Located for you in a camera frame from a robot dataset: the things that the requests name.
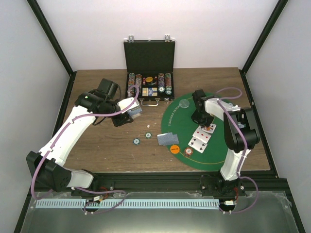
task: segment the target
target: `poker chip stack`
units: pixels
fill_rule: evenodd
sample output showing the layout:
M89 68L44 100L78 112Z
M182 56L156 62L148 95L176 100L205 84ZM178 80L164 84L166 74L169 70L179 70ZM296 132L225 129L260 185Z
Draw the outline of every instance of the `poker chip stack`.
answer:
M171 73L165 74L165 93L167 95L172 94L172 76L171 76Z
M142 75L137 74L135 79L135 84L139 86L139 93L141 93L141 82L142 82Z
M165 91L164 73L159 73L158 79L159 79L158 90L159 90L159 92L163 93Z
M129 73L127 89L129 89L130 86L132 86L134 84L135 84L135 74ZM132 88L131 90L127 91L127 97L133 97L133 96L134 96L134 89Z

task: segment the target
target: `wooden surface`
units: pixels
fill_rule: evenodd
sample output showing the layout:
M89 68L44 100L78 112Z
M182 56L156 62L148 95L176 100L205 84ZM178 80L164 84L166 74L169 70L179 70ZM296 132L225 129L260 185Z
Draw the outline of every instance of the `wooden surface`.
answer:
M118 83L124 97L126 70L79 70L76 75L65 119L74 102L83 92L98 87L102 78ZM183 68L174 70L175 97L192 93L197 89L214 93L224 87L234 86L243 90L243 96L234 103L249 106L239 71L229 68ZM224 91L223 96L235 96L234 91ZM142 115L134 122L114 127L111 119L98 126L89 126L69 154L65 167L96 172L107 171L193 171L177 160L165 146L159 146L156 135L161 133L161 120L168 104L158 107L143 106ZM152 138L146 139L145 133ZM140 138L134 145L133 139ZM269 170L269 164L260 142L248 155L243 170Z

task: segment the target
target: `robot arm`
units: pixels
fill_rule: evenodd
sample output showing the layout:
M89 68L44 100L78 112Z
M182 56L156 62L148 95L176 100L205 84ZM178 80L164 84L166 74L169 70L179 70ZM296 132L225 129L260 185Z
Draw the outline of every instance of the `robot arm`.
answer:
M254 148L255 144L260 141L253 111L251 108L242 109L237 105L220 100L221 105L228 111L246 139L247 150L243 156L244 142L233 123L218 104L219 98L215 96L207 97L203 90L195 91L192 97L196 110L191 118L195 123L209 126L214 117L224 122L225 142L228 146L228 151L220 173L225 181L236 180L247 155Z
M133 122L134 116L139 112L137 111L140 108L139 102L135 101L129 109L122 112L134 101L134 98L127 98L119 102L118 100L112 101L111 99L113 99L117 89L117 84L103 79L96 90L81 94L69 117L54 137L40 149L39 153L31 151L27 155L27 164L33 176L42 157L47 154L37 175L37 181L56 192L64 191L69 187L90 187L94 179L90 172L67 169L63 166L82 133L97 119L96 116L81 118L78 116L111 114L121 111L121 114L111 117L116 127Z

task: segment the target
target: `white poker chip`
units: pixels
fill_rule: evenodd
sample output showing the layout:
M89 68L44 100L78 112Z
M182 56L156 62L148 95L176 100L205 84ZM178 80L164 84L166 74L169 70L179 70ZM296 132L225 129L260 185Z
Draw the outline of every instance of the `white poker chip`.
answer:
M135 139L133 140L133 143L134 143L135 145L138 145L138 144L140 143L140 140L139 140L138 138L135 138Z
M152 134L151 133L146 133L145 136L146 136L146 138L151 138Z

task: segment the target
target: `poker chip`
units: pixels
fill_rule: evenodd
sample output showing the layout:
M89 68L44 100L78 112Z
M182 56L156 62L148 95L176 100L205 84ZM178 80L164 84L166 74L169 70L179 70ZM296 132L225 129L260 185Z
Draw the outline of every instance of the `poker chip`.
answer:
M166 90L165 93L166 93L167 95L170 95L170 94L172 93L172 91L171 91L171 90Z
M134 84L135 84L135 74L129 73L127 89L129 89ZM134 89L133 88L127 92L127 97L132 97L132 96L134 96Z
M190 157L193 154L193 149L190 147L185 148L184 155Z
M138 145L138 144L140 143L140 140L139 140L138 138L135 138L135 139L133 140L133 143L134 143L135 145Z
M165 74L165 90L166 91L171 91L172 90L172 75L171 75L171 73L166 73Z
M147 83L151 83L152 80L153 80L153 77L147 77L147 78L146 78L146 82L147 82Z
M146 136L146 138L151 138L151 137L152 137L152 134L149 133L149 132L147 132L147 133L145 134L145 136Z
M164 92L165 91L165 88L163 86L159 87L159 92Z

